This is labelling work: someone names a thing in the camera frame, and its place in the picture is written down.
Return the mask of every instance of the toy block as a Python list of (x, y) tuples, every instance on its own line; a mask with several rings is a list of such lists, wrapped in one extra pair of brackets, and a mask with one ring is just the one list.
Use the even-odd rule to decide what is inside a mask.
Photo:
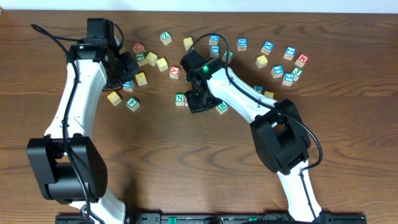
[(137, 59), (137, 63), (138, 63), (139, 66), (143, 66), (143, 65), (148, 63), (147, 59), (145, 58), (144, 53), (137, 54), (136, 55), (136, 59)]
[(220, 103), (217, 107), (216, 110), (220, 113), (223, 114), (225, 111), (228, 110), (228, 104), (226, 104), (224, 101)]
[(185, 50), (189, 50), (189, 48), (190, 48), (190, 47), (192, 46), (192, 44), (193, 44), (192, 37), (185, 38), (183, 41), (184, 41)]
[(149, 65), (155, 66), (157, 61), (157, 55), (152, 52), (149, 52), (149, 54), (146, 57), (146, 60)]
[(156, 64), (161, 72), (163, 72), (164, 70), (167, 70), (169, 68), (169, 66), (167, 66), (166, 59), (164, 59), (164, 58), (157, 60)]
[(287, 85), (291, 86), (294, 82), (294, 75), (290, 73), (286, 73), (284, 76), (284, 80), (282, 82), (282, 85)]
[(138, 74), (136, 75), (136, 80), (137, 80), (137, 84), (138, 84), (139, 86), (148, 84), (147, 78), (145, 77), (144, 72), (138, 73)]
[(294, 81), (296, 82), (300, 77), (301, 74), (303, 73), (303, 70), (299, 69), (299, 68), (294, 68), (292, 71), (292, 74), (294, 75)]
[(220, 55), (221, 48), (219, 46), (210, 47), (210, 57), (218, 57)]
[(219, 39), (220, 39), (220, 37), (218, 37), (217, 35), (210, 35), (209, 45), (217, 45)]
[(135, 54), (140, 54), (140, 53), (144, 53), (145, 52), (145, 48), (144, 48), (144, 46), (142, 44), (137, 42), (136, 44), (134, 44), (134, 46), (132, 46), (132, 51)]
[[(232, 58), (234, 57), (234, 52), (232, 50), (229, 51), (228, 53), (228, 63), (231, 63)], [(223, 61), (226, 61), (226, 51), (224, 52), (223, 55)]]
[(284, 68), (281, 65), (276, 65), (271, 70), (271, 75), (274, 78), (279, 78), (284, 75)]
[(178, 93), (175, 95), (175, 105), (185, 106), (185, 95), (183, 93)]
[(134, 97), (131, 97), (129, 100), (126, 102), (126, 106), (130, 108), (130, 110), (135, 111), (139, 107), (139, 103)]
[(274, 44), (267, 40), (266, 43), (262, 46), (261, 52), (266, 55), (269, 55), (269, 53), (271, 53), (272, 48), (274, 48)]
[(132, 91), (134, 89), (134, 82), (131, 80), (123, 84), (124, 91)]
[(120, 99), (119, 95), (113, 91), (107, 96), (108, 100), (113, 104), (113, 106), (118, 105), (120, 102), (122, 102), (122, 99)]
[(284, 59), (291, 60), (294, 57), (295, 53), (296, 49), (294, 49), (293, 47), (287, 47), (284, 54)]
[(273, 92), (265, 91), (265, 92), (264, 92), (264, 96), (265, 96), (266, 98), (273, 99), (273, 98), (274, 98), (274, 93), (273, 93)]
[(268, 63), (268, 59), (266, 58), (265, 55), (261, 55), (256, 60), (256, 65), (258, 68), (264, 68), (265, 66), (267, 66), (267, 63)]
[(308, 57), (305, 56), (304, 54), (300, 54), (300, 56), (298, 56), (298, 59), (296, 60), (296, 62), (294, 64), (299, 66), (300, 68), (302, 68), (306, 64), (307, 61), (308, 61)]
[(248, 40), (246, 38), (238, 39), (237, 48), (238, 51), (246, 50), (248, 47)]
[(264, 92), (264, 87), (262, 87), (262, 86), (255, 85), (253, 88), (260, 94), (262, 94)]
[(164, 45), (167, 45), (172, 42), (172, 36), (169, 32), (165, 31), (163, 34), (160, 35), (160, 40)]
[(178, 79), (180, 75), (180, 68), (176, 66), (171, 66), (169, 71), (170, 78)]

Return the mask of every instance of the block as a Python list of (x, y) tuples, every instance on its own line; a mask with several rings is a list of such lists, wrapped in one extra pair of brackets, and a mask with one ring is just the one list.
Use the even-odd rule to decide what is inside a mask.
[(293, 47), (287, 47), (285, 55), (284, 55), (284, 59), (291, 60), (294, 57), (295, 53), (296, 53), (296, 49), (294, 49)]
[(188, 106), (187, 96), (184, 96), (184, 103), (185, 103), (185, 106)]
[(113, 106), (116, 106), (120, 102), (122, 102), (122, 99), (120, 99), (119, 95), (115, 91), (110, 93), (107, 97), (108, 97), (108, 100), (113, 104)]
[(180, 75), (180, 68), (176, 66), (171, 66), (169, 71), (170, 78), (178, 79)]
[(287, 85), (291, 86), (294, 82), (294, 75), (290, 73), (286, 73), (284, 76), (284, 80), (282, 82), (282, 85)]
[(166, 59), (164, 59), (164, 58), (157, 60), (156, 64), (161, 72), (163, 72), (169, 68), (169, 66), (167, 65)]
[(223, 114), (225, 111), (228, 110), (228, 104), (226, 104), (224, 101), (220, 103), (217, 107), (216, 110), (220, 113)]
[(137, 84), (138, 84), (139, 86), (148, 84), (147, 78), (145, 77), (144, 72), (138, 73), (138, 74), (136, 75), (136, 80), (137, 80)]
[(138, 63), (139, 66), (143, 66), (143, 65), (148, 63), (147, 59), (145, 58), (144, 53), (137, 54), (136, 55), (136, 60), (137, 60), (137, 63)]
[(146, 59), (147, 59), (147, 63), (149, 65), (155, 66), (156, 65), (156, 61), (157, 61), (157, 55), (152, 53), (152, 52), (149, 52), (149, 54), (147, 55)]
[(131, 97), (127, 100), (126, 106), (130, 108), (130, 110), (135, 111), (139, 107), (139, 103), (134, 97)]
[(273, 98), (274, 98), (274, 93), (273, 93), (273, 92), (265, 91), (265, 92), (264, 92), (264, 96), (265, 96), (266, 98), (273, 99)]
[(306, 64), (307, 61), (308, 61), (308, 57), (305, 56), (304, 54), (300, 54), (300, 56), (298, 56), (298, 58), (294, 64), (299, 66), (300, 68), (302, 68)]
[(160, 35), (160, 41), (162, 41), (162, 43), (164, 45), (167, 45), (169, 43), (172, 42), (172, 36), (169, 32), (165, 31)]
[(189, 50), (189, 48), (190, 48), (190, 47), (192, 46), (192, 44), (193, 44), (192, 37), (185, 38), (185, 39), (183, 39), (183, 41), (184, 41), (185, 50)]
[(246, 38), (238, 39), (237, 48), (238, 51), (246, 50), (248, 47), (248, 40)]
[(268, 59), (266, 58), (265, 55), (261, 55), (256, 60), (257, 68), (264, 68), (265, 66), (267, 66), (267, 63), (268, 63)]
[(300, 78), (302, 73), (303, 73), (303, 70), (301, 70), (301, 69), (299, 69), (297, 67), (293, 69), (292, 74), (294, 75), (294, 81), (295, 82)]
[(217, 45), (219, 39), (220, 39), (220, 37), (218, 37), (217, 35), (210, 35), (209, 45)]
[(185, 106), (185, 95), (183, 93), (178, 93), (175, 95), (175, 105)]
[(132, 91), (134, 89), (134, 82), (131, 80), (123, 84), (124, 91)]
[(141, 53), (145, 52), (145, 48), (144, 48), (144, 46), (142, 44), (137, 42), (136, 44), (134, 44), (134, 46), (132, 46), (132, 51), (135, 54), (141, 54)]
[(272, 48), (274, 48), (274, 44), (267, 40), (266, 43), (262, 46), (261, 52), (266, 55), (269, 55), (269, 53), (271, 53)]
[[(232, 50), (230, 50), (229, 54), (228, 54), (228, 63), (231, 63), (231, 60), (233, 57), (234, 57), (234, 52)], [(223, 55), (223, 61), (224, 62), (226, 61), (226, 51), (224, 52), (224, 55)]]
[(264, 92), (264, 87), (262, 87), (262, 86), (255, 85), (253, 88), (260, 94), (262, 94)]
[(281, 65), (276, 65), (271, 70), (271, 75), (274, 78), (279, 78), (284, 75), (284, 68)]
[(219, 46), (211, 46), (210, 47), (210, 57), (218, 57), (220, 55), (221, 47)]

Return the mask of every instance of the wooden surface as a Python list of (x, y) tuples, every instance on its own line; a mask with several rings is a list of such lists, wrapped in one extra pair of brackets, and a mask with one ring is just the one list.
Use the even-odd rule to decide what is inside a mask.
[[(55, 116), (66, 80), (63, 52), (29, 26), (36, 22), (64, 37), (86, 35), (86, 18), (106, 17), (122, 28), (123, 51), (135, 42), (179, 65), (182, 39), (217, 32), (235, 56), (231, 68), (275, 99), (290, 99), (323, 146), (324, 160), (310, 171), (319, 204), (332, 212), (364, 213), (368, 223), (398, 221), (398, 16), (191, 12), (4, 11), (0, 17), (0, 223), (53, 223), (77, 212), (40, 194), (26, 145), (40, 138)], [(159, 39), (164, 30), (173, 41)], [(236, 51), (238, 37), (248, 49)], [(256, 57), (275, 44), (266, 68)], [(71, 43), (64, 42), (67, 48)], [(273, 65), (291, 71), (286, 46), (309, 61), (291, 87), (273, 79)], [(210, 57), (208, 39), (195, 47)], [(140, 107), (113, 106), (103, 93), (94, 139), (106, 162), (108, 187), (132, 206), (164, 213), (263, 213), (286, 210), (278, 177), (256, 155), (247, 122), (233, 109), (190, 114), (174, 94), (190, 89), (156, 67), (140, 67), (148, 85), (134, 89)], [(318, 157), (309, 149), (310, 162)]]

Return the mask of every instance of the wood grain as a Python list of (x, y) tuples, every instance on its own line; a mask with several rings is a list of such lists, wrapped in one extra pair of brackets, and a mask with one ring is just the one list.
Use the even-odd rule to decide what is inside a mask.
[[(76, 210), (42, 198), (26, 156), (57, 110), (66, 80), (64, 54), (36, 22), (53, 34), (85, 36), (87, 17), (106, 17), (126, 37), (178, 65), (182, 39), (218, 32), (235, 51), (231, 68), (249, 85), (263, 85), (277, 100), (288, 98), (324, 148), (311, 170), (318, 202), (332, 212), (364, 213), (368, 223), (397, 223), (398, 215), (398, 16), (192, 12), (4, 11), (0, 17), (0, 223), (53, 223)], [(172, 34), (164, 46), (159, 34)], [(248, 49), (236, 51), (236, 39)], [(265, 40), (275, 44), (266, 68), (255, 66)], [(221, 51), (225, 44), (220, 43)], [(271, 66), (291, 45), (309, 56), (291, 87), (273, 79)], [(208, 41), (195, 47), (210, 58)], [(256, 213), (286, 210), (277, 176), (257, 157), (249, 125), (234, 110), (190, 114), (174, 94), (190, 89), (182, 73), (169, 78), (140, 68), (148, 85), (134, 89), (140, 108), (114, 107), (102, 94), (94, 143), (109, 170), (108, 187), (132, 206), (165, 213)], [(126, 99), (130, 93), (121, 92)], [(309, 149), (310, 161), (317, 150)]]

